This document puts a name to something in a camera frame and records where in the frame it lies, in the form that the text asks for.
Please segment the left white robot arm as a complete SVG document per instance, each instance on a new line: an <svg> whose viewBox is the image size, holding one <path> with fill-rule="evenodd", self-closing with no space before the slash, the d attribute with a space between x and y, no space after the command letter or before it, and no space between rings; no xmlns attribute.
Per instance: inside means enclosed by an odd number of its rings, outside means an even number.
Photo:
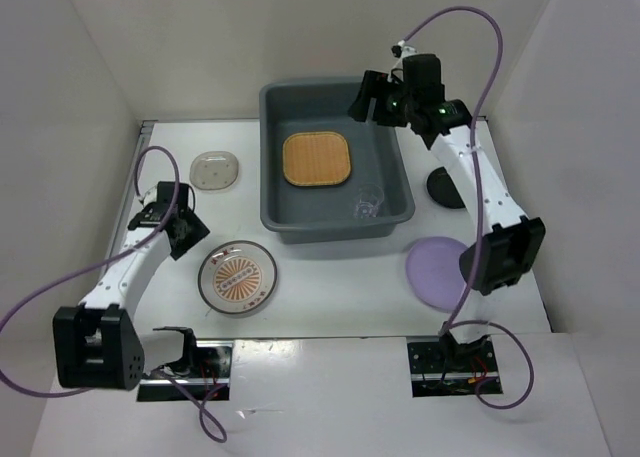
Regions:
<svg viewBox="0 0 640 457"><path fill-rule="evenodd" d="M200 362L192 329L157 327L144 339L133 316L154 274L165 260L178 260L209 230L189 201L186 183L160 182L156 200L130 221L121 251L125 257L109 269L75 307L53 317L57 376L67 389L132 390L155 369L166 366L180 377Z"/></svg>

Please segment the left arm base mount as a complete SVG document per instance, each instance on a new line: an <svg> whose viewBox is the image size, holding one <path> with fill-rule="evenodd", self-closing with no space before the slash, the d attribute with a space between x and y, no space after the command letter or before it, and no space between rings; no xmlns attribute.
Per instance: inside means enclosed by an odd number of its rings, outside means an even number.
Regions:
<svg viewBox="0 0 640 457"><path fill-rule="evenodd" d="M189 357L165 364L160 371L183 386L196 400L228 401L234 342L199 339ZM137 390L137 402L186 401L187 398L166 378L145 376Z"/></svg>

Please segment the clear square small dish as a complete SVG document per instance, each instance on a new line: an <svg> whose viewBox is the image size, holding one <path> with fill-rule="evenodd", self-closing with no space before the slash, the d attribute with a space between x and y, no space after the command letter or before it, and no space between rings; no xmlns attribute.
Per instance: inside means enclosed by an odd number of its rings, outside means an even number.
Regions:
<svg viewBox="0 0 640 457"><path fill-rule="evenodd" d="M235 183L239 161L228 151L208 151L198 155L190 166L190 183L203 191L223 190Z"/></svg>

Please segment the purple round plate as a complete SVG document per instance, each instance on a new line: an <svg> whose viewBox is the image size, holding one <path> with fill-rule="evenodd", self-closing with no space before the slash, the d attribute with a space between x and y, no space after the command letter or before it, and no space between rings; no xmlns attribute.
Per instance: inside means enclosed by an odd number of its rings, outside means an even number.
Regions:
<svg viewBox="0 0 640 457"><path fill-rule="evenodd" d="M457 306L466 282L459 258L467 246L450 237L418 240L409 250L405 273L414 295L436 310L451 313Z"/></svg>

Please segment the grey plastic bin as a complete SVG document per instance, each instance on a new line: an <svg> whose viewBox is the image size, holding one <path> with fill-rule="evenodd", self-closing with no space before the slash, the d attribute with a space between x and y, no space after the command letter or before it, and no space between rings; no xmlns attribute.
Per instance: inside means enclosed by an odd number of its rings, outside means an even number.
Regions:
<svg viewBox="0 0 640 457"><path fill-rule="evenodd" d="M359 87L324 77L260 92L260 219L287 244L386 237L414 215L394 129L348 115Z"/></svg>

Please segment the clear plastic cup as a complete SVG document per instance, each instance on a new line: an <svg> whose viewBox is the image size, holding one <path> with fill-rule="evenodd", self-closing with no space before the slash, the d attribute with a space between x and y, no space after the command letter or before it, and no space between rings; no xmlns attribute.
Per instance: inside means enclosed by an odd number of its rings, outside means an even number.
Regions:
<svg viewBox="0 0 640 457"><path fill-rule="evenodd" d="M352 216L355 219L375 218L385 201L383 189L372 183L361 185L352 199Z"/></svg>

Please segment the woven bamboo square tray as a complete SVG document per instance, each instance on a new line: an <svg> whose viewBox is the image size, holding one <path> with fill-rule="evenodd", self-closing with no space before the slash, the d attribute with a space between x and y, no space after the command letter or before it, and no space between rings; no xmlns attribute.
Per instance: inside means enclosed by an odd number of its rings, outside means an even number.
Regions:
<svg viewBox="0 0 640 457"><path fill-rule="evenodd" d="M298 187L335 186L351 175L346 138L333 131L290 135L282 146L285 180Z"/></svg>

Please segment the round patterned plate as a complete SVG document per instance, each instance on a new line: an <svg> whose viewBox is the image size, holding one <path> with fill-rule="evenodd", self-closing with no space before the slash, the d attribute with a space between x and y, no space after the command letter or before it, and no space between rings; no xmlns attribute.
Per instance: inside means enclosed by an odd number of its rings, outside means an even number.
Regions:
<svg viewBox="0 0 640 457"><path fill-rule="evenodd" d="M278 267L272 254L248 240L215 248L201 263L197 277L204 303L227 316L257 312L269 302L277 283Z"/></svg>

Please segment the black round plate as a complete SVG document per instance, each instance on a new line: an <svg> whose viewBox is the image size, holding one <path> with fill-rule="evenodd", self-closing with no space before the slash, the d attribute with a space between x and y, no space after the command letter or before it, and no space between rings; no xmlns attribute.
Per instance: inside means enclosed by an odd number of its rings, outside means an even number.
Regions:
<svg viewBox="0 0 640 457"><path fill-rule="evenodd" d="M444 167L434 169L426 178L427 195L446 209L460 210L465 205L451 177Z"/></svg>

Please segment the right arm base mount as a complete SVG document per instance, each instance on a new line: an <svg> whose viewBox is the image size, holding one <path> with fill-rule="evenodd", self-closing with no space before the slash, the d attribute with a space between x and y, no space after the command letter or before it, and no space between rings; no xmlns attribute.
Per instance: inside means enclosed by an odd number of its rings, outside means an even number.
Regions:
<svg viewBox="0 0 640 457"><path fill-rule="evenodd" d="M406 342L413 398L502 394L492 342L488 340L470 357L449 363L438 340L408 339Z"/></svg>

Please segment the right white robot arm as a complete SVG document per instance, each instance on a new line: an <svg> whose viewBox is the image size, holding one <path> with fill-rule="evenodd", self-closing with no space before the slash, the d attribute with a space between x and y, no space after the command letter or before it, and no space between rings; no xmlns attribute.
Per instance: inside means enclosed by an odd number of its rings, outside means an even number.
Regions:
<svg viewBox="0 0 640 457"><path fill-rule="evenodd" d="M472 292L487 297L517 284L531 270L546 233L513 200L476 140L476 123L459 99L448 100L441 63L433 54L400 60L402 74L365 72L348 114L386 127L408 127L424 142L449 178L476 227L470 246L452 238L416 242L406 276L427 305L449 314L438 334L439 359L450 370L468 364L486 340L489 320L477 314Z"/></svg>

